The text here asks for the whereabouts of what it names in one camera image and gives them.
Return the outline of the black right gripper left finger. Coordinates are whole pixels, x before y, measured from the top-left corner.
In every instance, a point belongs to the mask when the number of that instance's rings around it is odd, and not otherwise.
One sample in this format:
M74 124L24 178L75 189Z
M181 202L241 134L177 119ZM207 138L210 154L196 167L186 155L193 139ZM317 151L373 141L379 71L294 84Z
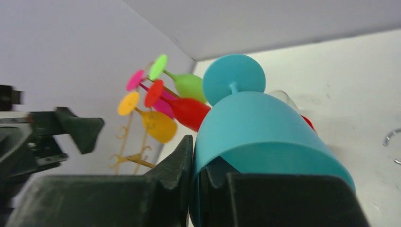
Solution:
M193 137L143 175L48 175L36 179L7 227L186 227Z

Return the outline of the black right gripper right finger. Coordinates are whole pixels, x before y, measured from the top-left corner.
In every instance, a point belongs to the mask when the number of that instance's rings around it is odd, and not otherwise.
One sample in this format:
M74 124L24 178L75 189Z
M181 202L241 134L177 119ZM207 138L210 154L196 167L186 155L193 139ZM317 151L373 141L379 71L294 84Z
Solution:
M351 188L326 175L242 174L218 157L200 172L204 227L367 227Z

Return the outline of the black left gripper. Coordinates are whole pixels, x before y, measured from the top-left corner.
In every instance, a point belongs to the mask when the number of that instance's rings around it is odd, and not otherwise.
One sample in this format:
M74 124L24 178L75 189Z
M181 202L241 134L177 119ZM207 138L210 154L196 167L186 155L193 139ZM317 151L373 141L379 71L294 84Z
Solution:
M55 135L68 134L84 155L94 151L105 122L78 117L67 107L52 112L0 113L0 199L10 201L31 175L68 159Z

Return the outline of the gold wire glass rack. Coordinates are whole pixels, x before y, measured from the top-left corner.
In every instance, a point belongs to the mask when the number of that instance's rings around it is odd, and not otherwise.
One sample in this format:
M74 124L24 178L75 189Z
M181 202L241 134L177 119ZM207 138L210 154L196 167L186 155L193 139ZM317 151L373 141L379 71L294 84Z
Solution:
M142 84L150 87L152 81L148 78L150 65L153 61L149 62L141 70L145 70L145 80ZM141 87L133 91L127 91L126 95L130 92L138 92L140 95L137 107L142 111L156 111L153 107L145 107L144 100L147 91ZM127 117L126 123L118 129L116 138L121 140L121 146L115 154L110 156L113 163L109 164L109 168L115 174L120 174L126 169L127 163L134 164L133 173L141 173L144 169L154 167L154 160L158 156L157 146L164 145L159 143L151 137L143 128L142 118L136 111L125 115Z

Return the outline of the cyan plastic wine glass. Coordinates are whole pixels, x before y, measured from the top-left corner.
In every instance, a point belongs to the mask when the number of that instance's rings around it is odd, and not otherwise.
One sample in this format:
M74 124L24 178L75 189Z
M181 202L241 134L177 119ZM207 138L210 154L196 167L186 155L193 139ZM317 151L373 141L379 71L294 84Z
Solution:
M240 173L333 175L355 190L348 170L292 107L264 92L265 73L244 54L218 58L203 76L212 106L198 130L192 173L195 200L189 212L200 221L199 173L217 157Z

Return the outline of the orange plastic wine glass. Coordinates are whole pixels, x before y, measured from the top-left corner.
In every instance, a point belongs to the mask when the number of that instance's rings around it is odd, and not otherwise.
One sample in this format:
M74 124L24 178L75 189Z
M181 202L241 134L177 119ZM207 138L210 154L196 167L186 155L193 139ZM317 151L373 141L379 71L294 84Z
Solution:
M158 111L142 111L137 107L140 95L138 92L130 92L121 99L117 113L120 116L128 115L134 111L142 118L145 131L159 143L167 143L173 139L177 131L177 123L169 116Z

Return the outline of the clear champagne flute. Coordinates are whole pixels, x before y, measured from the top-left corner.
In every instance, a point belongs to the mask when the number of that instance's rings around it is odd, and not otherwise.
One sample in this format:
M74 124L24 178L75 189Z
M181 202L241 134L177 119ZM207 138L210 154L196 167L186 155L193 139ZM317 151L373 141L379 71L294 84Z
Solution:
M283 90L273 90L268 92L268 95L271 95L282 102L286 103L288 106L292 107L297 113L299 113L299 109L295 102L290 98L290 96Z

